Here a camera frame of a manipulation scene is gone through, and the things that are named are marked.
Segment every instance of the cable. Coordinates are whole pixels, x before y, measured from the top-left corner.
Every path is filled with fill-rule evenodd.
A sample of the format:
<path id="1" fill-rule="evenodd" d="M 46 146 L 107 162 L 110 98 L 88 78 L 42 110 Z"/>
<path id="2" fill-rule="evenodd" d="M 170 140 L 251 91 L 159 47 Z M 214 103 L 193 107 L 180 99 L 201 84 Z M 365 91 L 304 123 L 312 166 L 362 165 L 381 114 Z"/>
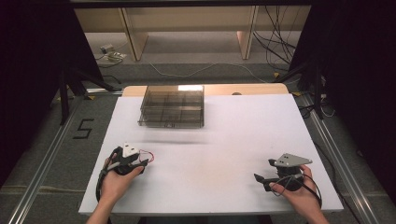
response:
<path id="1" fill-rule="evenodd" d="M 296 20 L 297 20 L 298 14 L 300 13 L 300 9 L 301 9 L 301 6 L 300 6 L 300 7 L 298 8 L 298 10 L 297 10 L 296 17 L 294 17 L 293 24 L 292 24 L 291 27 L 290 27 L 290 32 L 289 32 L 289 34 L 288 34 L 288 37 L 286 38 L 286 43 L 289 42 L 289 37 L 290 37 L 291 31 L 293 30 L 294 24 L 295 24 L 295 22 L 296 22 Z"/>
<path id="2" fill-rule="evenodd" d="M 279 24 L 279 22 L 278 22 L 278 19 L 279 19 L 279 6 L 276 7 L 276 22 L 274 22 L 273 18 L 271 17 L 271 15 L 270 15 L 270 13 L 269 13 L 269 11 L 268 11 L 267 6 L 265 6 L 264 8 L 265 8 L 265 11 L 266 11 L 267 14 L 268 14 L 268 17 L 270 18 L 271 23 L 272 23 L 273 26 L 274 26 L 273 35 L 275 35 L 275 36 L 280 40 L 280 42 L 282 43 L 282 49 L 283 49 L 283 51 L 285 52 L 286 58 L 287 58 L 287 60 L 288 60 L 288 63 L 290 63 L 290 59 L 289 59 L 289 56 L 288 56 L 288 53 L 290 54 L 289 49 L 286 48 L 286 50 L 285 50 L 283 44 L 286 43 L 286 42 L 282 39 L 282 35 L 280 34 L 280 24 Z"/>
<path id="3" fill-rule="evenodd" d="M 126 44 L 128 44 L 128 41 L 126 41 L 126 42 L 124 42 L 123 44 L 121 44 L 121 45 L 115 47 L 114 49 L 120 49 L 120 48 L 124 47 Z"/>
<path id="4" fill-rule="evenodd" d="M 315 147 L 318 149 L 318 151 L 320 151 L 320 153 L 323 155 L 323 157 L 329 162 L 330 167 L 332 168 L 332 184 L 334 186 L 335 192 L 337 192 L 338 196 L 341 198 L 342 202 L 346 205 L 346 207 L 349 209 L 350 213 L 352 214 L 352 216 L 356 219 L 356 221 L 361 224 L 361 222 L 359 221 L 358 217 L 356 216 L 356 214 L 353 212 L 352 207 L 349 205 L 349 203 L 347 202 L 347 200 L 344 198 L 344 196 L 341 194 L 340 189 L 337 186 L 337 182 L 336 182 L 336 172 L 335 172 L 335 167 L 332 164 L 332 161 L 329 159 L 329 157 L 324 153 L 324 151 L 322 150 L 322 148 L 320 147 L 320 145 L 316 142 L 314 142 Z"/>
<path id="5" fill-rule="evenodd" d="M 153 154 L 152 152 L 149 152 L 149 151 L 140 149 L 140 150 L 139 150 L 139 161 L 140 161 L 140 162 L 142 162 L 142 160 L 140 159 L 140 156 L 141 156 L 142 154 L 149 154 L 149 155 L 151 155 L 151 159 L 148 160 L 148 163 L 154 161 L 154 154 Z"/>
<path id="6" fill-rule="evenodd" d="M 318 193 L 314 192 L 314 191 L 313 191 L 311 188 L 309 188 L 305 183 L 303 183 L 303 182 L 301 182 L 300 180 L 298 180 L 299 177 L 296 177 L 296 176 L 297 176 L 297 175 L 288 175 L 288 176 L 285 176 L 285 177 L 283 177 L 283 178 L 280 178 L 278 181 L 276 181 L 276 184 L 278 184 L 278 185 L 281 185 L 281 184 L 280 184 L 281 182 L 283 182 L 283 181 L 285 181 L 286 179 L 288 179 L 288 182 L 285 184 L 285 186 L 284 186 L 282 192 L 278 193 L 278 192 L 274 191 L 272 188 L 271 188 L 271 191 L 274 193 L 274 195 L 275 195 L 276 197 L 279 197 L 280 195 L 283 194 L 283 192 L 285 191 L 285 189 L 288 187 L 289 183 L 290 183 L 291 181 L 295 181 L 295 182 L 297 182 L 301 187 L 305 188 L 305 189 L 308 190 L 310 193 L 312 193 L 312 195 L 314 195 L 315 198 L 318 200 L 318 204 L 319 204 L 319 206 L 321 207 L 321 206 L 322 206 L 321 193 L 320 193 L 320 190 L 319 190 L 319 188 L 318 188 L 318 185 L 317 185 L 317 183 L 314 181 L 314 179 L 312 179 L 311 176 L 308 176 L 308 175 L 304 175 L 304 174 L 302 174 L 302 175 L 299 174 L 299 175 L 298 175 L 299 177 L 301 177 L 301 176 L 307 176 L 309 179 L 311 179 L 312 182 L 313 182 L 314 185 L 315 185 L 315 188 L 318 190 Z"/>
<path id="7" fill-rule="evenodd" d="M 276 41 L 276 40 L 272 40 L 272 39 L 268 39 L 268 38 L 263 37 L 262 35 L 259 35 L 259 33 L 257 33 L 257 31 L 255 31 L 254 33 L 255 33 L 259 38 L 261 38 L 261 39 L 263 39 L 263 40 L 270 41 L 270 42 L 274 42 L 274 43 L 277 43 L 277 44 L 282 44 L 282 42 L 279 42 L 279 41 Z M 288 46 L 289 48 L 296 49 L 295 46 L 293 46 L 293 45 L 291 45 L 291 44 L 289 44 L 289 43 L 287 43 L 287 42 L 285 43 L 285 45 Z"/>
<path id="8" fill-rule="evenodd" d="M 263 48 L 265 48 L 266 50 L 269 50 L 271 53 L 275 54 L 280 60 L 282 60 L 283 62 L 289 64 L 290 62 L 288 62 L 286 59 L 284 59 L 282 56 L 280 56 L 279 54 L 277 54 L 275 51 L 273 51 L 272 49 L 269 48 L 269 43 L 271 42 L 271 40 L 269 40 L 268 45 L 265 46 L 260 39 L 256 36 L 257 32 L 254 32 L 253 35 L 254 37 L 256 37 L 257 41 L 259 41 L 259 43 L 262 45 Z"/>
<path id="9" fill-rule="evenodd" d="M 300 111 L 306 110 L 305 114 L 302 114 L 303 119 L 308 119 L 311 116 L 311 111 L 315 109 L 314 105 L 298 106 Z"/>
<path id="10" fill-rule="evenodd" d="M 106 55 L 102 55 L 100 58 L 95 58 L 96 61 L 101 60 L 103 57 L 105 57 Z"/>
<path id="11" fill-rule="evenodd" d="M 300 81 L 300 79 L 299 79 L 299 78 L 298 78 L 298 79 L 296 79 L 296 80 L 294 80 L 294 81 L 291 81 L 291 82 L 285 83 L 285 85 L 290 85 L 290 84 L 292 84 L 292 83 L 294 83 L 294 82 L 298 82 L 298 81 Z"/>
<path id="12" fill-rule="evenodd" d="M 226 65 L 231 65 L 231 66 L 236 66 L 236 67 L 244 68 L 244 69 L 246 69 L 246 70 L 250 73 L 251 76 L 255 77 L 255 78 L 258 79 L 260 82 L 267 83 L 265 80 L 262 80 L 262 79 L 260 79 L 259 77 L 256 77 L 247 67 L 245 67 L 245 66 L 243 66 L 243 65 L 240 65 L 240 64 L 235 64 L 235 63 L 212 63 L 212 64 L 210 64 L 209 66 L 204 67 L 204 68 L 202 68 L 202 69 L 200 69 L 200 70 L 198 70 L 198 71 L 192 72 L 192 73 L 190 73 L 190 74 L 188 74 L 188 75 L 166 74 L 166 73 L 161 72 L 158 68 L 156 68 L 156 67 L 154 66 L 154 64 L 150 63 L 150 65 L 155 69 L 155 71 L 158 72 L 158 74 L 160 74 L 161 76 L 166 76 L 166 77 L 192 77 L 192 76 L 196 75 L 197 73 L 200 73 L 200 72 L 202 72 L 202 71 L 205 71 L 206 69 L 208 69 L 208 68 L 210 68 L 210 67 L 212 67 L 212 66 L 214 66 L 214 65 L 218 65 L 218 64 L 226 64 Z"/>
<path id="13" fill-rule="evenodd" d="M 323 109 L 323 106 L 325 106 L 325 104 L 323 103 L 324 99 L 325 98 L 322 98 L 321 101 L 320 101 L 320 109 L 321 109 L 321 111 L 322 111 L 324 116 L 326 116 L 328 118 L 331 118 L 332 116 L 334 116 L 335 110 L 333 110 L 331 114 L 328 114 L 327 112 L 325 112 L 324 109 Z"/>
<path id="14" fill-rule="evenodd" d="M 103 180 L 105 179 L 107 173 L 108 173 L 108 166 L 111 162 L 111 159 L 114 157 L 114 155 L 119 151 L 120 149 L 117 147 L 115 148 L 110 156 L 108 157 L 108 159 L 106 160 L 105 166 L 103 167 L 103 169 L 101 170 L 100 174 L 99 174 L 99 179 L 98 179 L 98 183 L 96 184 L 96 200 L 99 202 L 100 200 L 100 194 L 101 194 L 101 190 L 102 190 L 102 184 L 103 184 Z"/>
<path id="15" fill-rule="evenodd" d="M 112 77 L 112 78 L 116 79 L 116 81 L 117 81 L 119 84 L 121 84 L 121 82 L 120 82 L 116 77 L 114 77 L 114 76 L 103 76 L 103 77 Z"/>
<path id="16" fill-rule="evenodd" d="M 117 64 L 122 63 L 122 62 L 123 62 L 123 59 L 118 59 L 118 62 L 117 62 L 117 63 L 113 63 L 113 64 L 111 64 L 111 65 L 109 65 L 109 66 L 101 66 L 101 65 L 98 65 L 98 67 L 100 67 L 100 68 L 109 68 L 109 67 L 116 66 Z"/>

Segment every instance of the clear plastic box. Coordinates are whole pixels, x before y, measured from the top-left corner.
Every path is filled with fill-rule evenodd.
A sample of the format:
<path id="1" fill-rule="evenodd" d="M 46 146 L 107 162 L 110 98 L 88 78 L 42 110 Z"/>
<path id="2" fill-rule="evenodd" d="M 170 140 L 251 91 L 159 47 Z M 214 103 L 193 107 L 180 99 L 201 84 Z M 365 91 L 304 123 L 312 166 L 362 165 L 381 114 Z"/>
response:
<path id="1" fill-rule="evenodd" d="M 202 128 L 204 93 L 204 86 L 148 86 L 138 124 L 153 128 Z"/>

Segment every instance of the hand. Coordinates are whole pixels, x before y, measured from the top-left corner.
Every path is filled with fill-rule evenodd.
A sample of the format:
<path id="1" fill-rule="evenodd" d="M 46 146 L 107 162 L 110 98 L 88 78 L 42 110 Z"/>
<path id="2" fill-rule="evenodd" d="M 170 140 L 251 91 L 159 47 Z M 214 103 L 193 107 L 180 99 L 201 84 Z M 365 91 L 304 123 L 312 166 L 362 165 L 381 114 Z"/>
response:
<path id="1" fill-rule="evenodd" d="M 122 197 L 128 189 L 132 180 L 137 177 L 144 167 L 139 166 L 132 170 L 128 175 L 117 175 L 116 172 L 110 171 L 103 180 L 101 198 L 98 205 L 88 219 L 87 223 L 107 223 L 116 202 Z"/>
<path id="2" fill-rule="evenodd" d="M 305 165 L 301 165 L 300 169 L 304 173 L 304 184 L 316 192 L 316 186 L 309 178 L 312 178 L 311 169 Z M 275 192 L 282 193 L 282 195 L 289 201 L 296 212 L 305 217 L 309 223 L 328 223 L 326 217 L 323 216 L 323 213 L 320 210 L 317 198 L 307 189 L 299 188 L 295 191 L 289 191 L 276 183 L 270 183 L 270 187 Z"/>
<path id="3" fill-rule="evenodd" d="M 100 201 L 105 200 L 116 203 L 128 189 L 132 180 L 137 177 L 143 169 L 143 166 L 136 167 L 128 175 L 118 175 L 114 171 L 108 172 L 103 180 Z"/>

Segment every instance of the white table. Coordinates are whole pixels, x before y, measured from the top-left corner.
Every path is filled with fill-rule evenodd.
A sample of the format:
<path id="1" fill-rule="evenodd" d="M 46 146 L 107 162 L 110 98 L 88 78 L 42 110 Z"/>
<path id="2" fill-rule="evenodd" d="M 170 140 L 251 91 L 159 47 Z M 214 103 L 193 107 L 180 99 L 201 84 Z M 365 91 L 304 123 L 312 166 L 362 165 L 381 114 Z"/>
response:
<path id="1" fill-rule="evenodd" d="M 343 210 L 297 105 L 290 94 L 209 95 L 202 129 L 138 126 L 143 97 L 121 97 L 79 212 L 89 215 L 103 163 L 117 146 L 133 143 L 155 161 L 138 176 L 113 209 L 133 216 L 258 215 L 291 212 L 283 197 L 265 192 L 253 174 L 277 177 L 268 159 L 288 152 L 308 166 L 325 212 Z"/>

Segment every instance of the floor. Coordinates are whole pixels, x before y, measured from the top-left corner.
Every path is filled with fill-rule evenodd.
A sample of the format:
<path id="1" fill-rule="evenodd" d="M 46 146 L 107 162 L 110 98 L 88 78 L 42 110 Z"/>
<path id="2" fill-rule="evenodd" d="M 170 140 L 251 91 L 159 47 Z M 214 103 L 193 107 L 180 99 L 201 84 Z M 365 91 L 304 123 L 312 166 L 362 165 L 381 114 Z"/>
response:
<path id="1" fill-rule="evenodd" d="M 289 43 L 296 45 L 299 32 L 290 33 Z M 267 54 L 257 40 L 253 41 L 250 57 L 242 60 L 236 34 L 230 32 L 222 33 L 155 33 L 150 34 L 148 43 L 144 49 L 144 54 L 140 62 L 133 62 L 130 59 L 130 52 L 123 34 L 86 34 L 92 47 L 95 58 L 100 58 L 99 47 L 105 44 L 112 44 L 116 51 L 125 54 L 121 64 L 101 68 L 104 76 L 119 77 L 122 81 L 121 86 L 133 85 L 135 83 L 145 83 L 145 77 L 128 81 L 125 75 L 125 68 L 137 69 L 138 71 L 148 71 L 151 68 L 152 74 L 164 74 L 165 76 L 188 76 L 193 74 L 196 78 L 203 77 L 203 81 L 216 73 L 233 74 L 244 73 L 247 77 L 256 82 L 270 81 L 275 73 L 284 73 L 277 68 L 287 68 L 279 58 L 273 54 Z M 271 33 L 262 32 L 262 36 L 270 37 Z M 272 44 L 282 57 L 282 46 Z M 265 74 L 257 78 L 262 73 L 263 63 L 273 65 L 266 66 Z M 105 58 L 99 59 L 98 64 L 103 67 L 113 65 Z M 292 91 L 296 89 L 296 79 L 287 81 L 287 87 Z M 117 84 L 111 77 L 105 78 L 110 84 Z M 89 88 L 93 88 L 90 83 L 86 83 Z M 309 93 L 301 97 L 296 97 L 297 105 L 309 105 Z M 91 176 L 92 167 L 96 161 L 98 150 L 100 150 L 101 139 L 105 137 L 106 126 L 111 120 L 112 108 L 117 102 L 117 96 L 96 95 L 94 99 L 73 98 L 70 94 L 70 104 L 72 111 L 76 111 L 74 118 L 70 121 L 67 129 L 60 129 L 61 120 L 60 102 L 58 96 L 54 96 L 53 103 L 47 114 L 46 121 L 40 127 L 35 141 L 31 148 L 21 157 L 15 166 L 7 183 L 0 190 L 0 223 L 8 223 L 11 216 L 15 214 L 14 209 L 25 195 L 35 174 L 42 175 L 42 181 L 37 186 L 36 194 L 31 204 L 24 211 L 19 223 L 82 223 L 87 217 L 78 213 L 79 204 L 84 195 L 86 185 Z M 332 113 L 330 106 L 323 107 L 328 115 Z M 351 206 L 360 223 L 394 223 L 396 221 L 396 208 L 391 202 L 386 192 L 376 181 L 370 168 L 367 166 L 363 157 L 359 154 L 353 140 L 344 126 L 343 122 L 336 116 L 326 117 L 323 121 L 316 121 L 314 113 L 305 119 L 305 124 L 311 134 L 313 141 L 318 143 L 323 153 L 322 160 L 325 164 L 332 182 Z M 92 132 L 87 139 L 77 139 L 84 133 L 78 131 L 82 120 L 86 120 L 84 125 L 88 125 Z M 332 146 L 323 140 L 323 133 L 320 127 L 325 127 L 332 137 Z M 343 169 L 332 169 L 335 163 L 334 157 L 329 147 L 336 148 L 343 158 L 346 167 Z M 48 169 L 37 172 L 40 164 L 47 158 L 49 161 Z M 356 181 L 356 189 L 349 187 L 350 179 L 345 179 L 343 173 L 350 171 L 352 180 Z M 361 190 L 362 198 L 356 198 L 355 191 Z M 360 199 L 367 201 L 367 206 L 359 205 Z M 361 208 L 368 208 L 369 215 Z M 358 223 L 351 211 L 346 207 L 343 212 L 327 214 L 326 217 L 331 223 Z M 282 214 L 271 216 L 272 222 L 277 223 L 305 223 L 296 214 Z M 113 223 L 137 223 L 139 217 L 113 216 Z"/>

